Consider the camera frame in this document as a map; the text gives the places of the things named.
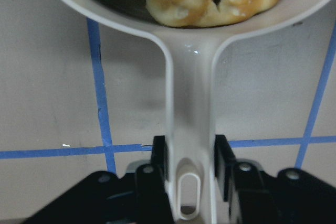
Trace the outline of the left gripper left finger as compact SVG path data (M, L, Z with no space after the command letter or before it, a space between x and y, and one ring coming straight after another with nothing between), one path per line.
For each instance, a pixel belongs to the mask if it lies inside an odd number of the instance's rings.
M174 222L165 189L167 158L165 136L155 136L150 161L135 171L136 223Z

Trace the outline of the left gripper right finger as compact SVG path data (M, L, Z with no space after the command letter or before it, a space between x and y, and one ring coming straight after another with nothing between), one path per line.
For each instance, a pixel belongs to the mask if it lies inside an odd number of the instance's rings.
M214 171L230 223L280 223L261 171L253 162L237 159L224 135L215 137Z

